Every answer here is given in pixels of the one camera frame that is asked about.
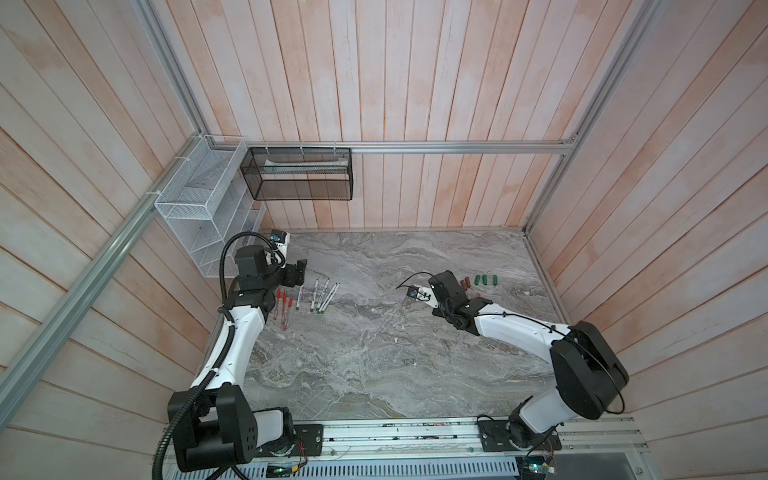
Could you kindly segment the red gel pen cluster three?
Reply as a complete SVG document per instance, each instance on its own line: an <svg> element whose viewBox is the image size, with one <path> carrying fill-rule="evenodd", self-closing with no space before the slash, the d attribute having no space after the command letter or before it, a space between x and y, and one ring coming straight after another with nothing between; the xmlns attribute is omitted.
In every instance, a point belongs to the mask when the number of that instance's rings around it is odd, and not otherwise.
<svg viewBox="0 0 768 480"><path fill-rule="evenodd" d="M274 306L274 309L273 309L273 319L274 319L275 321L277 321L277 320L278 320L278 318L279 318L279 312L280 312L280 298L281 298L281 292L280 292L280 289L278 288L278 289L276 290L276 292L275 292L275 306Z"/></svg>

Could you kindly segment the red gel pen cluster one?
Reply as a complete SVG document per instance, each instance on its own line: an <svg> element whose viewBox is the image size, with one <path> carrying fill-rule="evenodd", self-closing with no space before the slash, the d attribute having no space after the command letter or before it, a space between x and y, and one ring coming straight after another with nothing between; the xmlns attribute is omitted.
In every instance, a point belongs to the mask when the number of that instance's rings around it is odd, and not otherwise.
<svg viewBox="0 0 768 480"><path fill-rule="evenodd" d="M287 329L288 329L288 327L290 325L290 315L291 315L291 311L293 310L293 303L294 303L293 302L293 298L289 297L289 299L287 301L286 310L285 310L285 313L284 313L284 319L283 319L283 322L282 322L282 326L283 326L283 330L284 331L287 331Z"/></svg>

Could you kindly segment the red gel pen cluster two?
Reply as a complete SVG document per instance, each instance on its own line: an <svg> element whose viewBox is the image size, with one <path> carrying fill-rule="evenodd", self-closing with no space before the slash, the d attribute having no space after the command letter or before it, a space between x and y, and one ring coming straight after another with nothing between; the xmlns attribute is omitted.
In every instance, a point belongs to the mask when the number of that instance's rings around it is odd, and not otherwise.
<svg viewBox="0 0 768 480"><path fill-rule="evenodd" d="M288 295L286 292L282 292L282 303L281 303L281 314L280 314L280 324L283 330L285 330L287 327L286 325L286 310L288 307Z"/></svg>

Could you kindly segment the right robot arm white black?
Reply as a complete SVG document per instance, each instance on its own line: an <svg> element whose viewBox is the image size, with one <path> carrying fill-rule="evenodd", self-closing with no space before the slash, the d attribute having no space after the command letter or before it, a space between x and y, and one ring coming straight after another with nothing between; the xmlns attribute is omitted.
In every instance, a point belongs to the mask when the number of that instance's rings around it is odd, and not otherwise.
<svg viewBox="0 0 768 480"><path fill-rule="evenodd" d="M593 324L538 320L483 298L469 297L454 274L431 275L426 287L408 296L432 308L454 328L501 341L548 363L555 386L522 401L504 423L503 442L519 450L546 443L557 427L573 418L598 420L610 411L629 383L629 374Z"/></svg>

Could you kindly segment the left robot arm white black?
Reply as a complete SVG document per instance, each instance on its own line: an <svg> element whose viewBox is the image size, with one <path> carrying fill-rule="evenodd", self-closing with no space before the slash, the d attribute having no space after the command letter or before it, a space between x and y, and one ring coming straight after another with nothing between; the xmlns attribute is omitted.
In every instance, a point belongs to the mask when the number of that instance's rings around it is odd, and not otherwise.
<svg viewBox="0 0 768 480"><path fill-rule="evenodd" d="M209 469L217 479L227 472L241 476L243 466L259 454L289 457L302 446L289 409L252 409L242 383L256 340L277 306L278 288L302 285L307 263L287 262L287 233L257 234L255 244L236 251L237 274L228 281L228 253L244 236L234 235L223 247L218 335L190 387L169 400L169 424L153 457L154 479L162 478L169 452L181 471Z"/></svg>

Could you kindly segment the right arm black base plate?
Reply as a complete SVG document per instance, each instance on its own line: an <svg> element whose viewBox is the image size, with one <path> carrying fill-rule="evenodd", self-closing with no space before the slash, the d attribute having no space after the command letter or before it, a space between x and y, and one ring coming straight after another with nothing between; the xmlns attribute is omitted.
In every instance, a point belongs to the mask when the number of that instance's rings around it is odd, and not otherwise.
<svg viewBox="0 0 768 480"><path fill-rule="evenodd" d="M496 420L487 415L479 415L476 426L484 452L550 452L562 449L555 430L538 434L508 419Z"/></svg>

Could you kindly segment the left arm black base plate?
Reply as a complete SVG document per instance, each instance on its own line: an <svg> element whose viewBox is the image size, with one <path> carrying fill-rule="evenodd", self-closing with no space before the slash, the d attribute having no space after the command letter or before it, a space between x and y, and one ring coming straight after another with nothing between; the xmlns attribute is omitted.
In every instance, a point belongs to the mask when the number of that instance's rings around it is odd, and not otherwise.
<svg viewBox="0 0 768 480"><path fill-rule="evenodd" d="M287 445L282 452L289 458L306 455L318 457L322 453L324 426L320 423L298 424L288 430Z"/></svg>

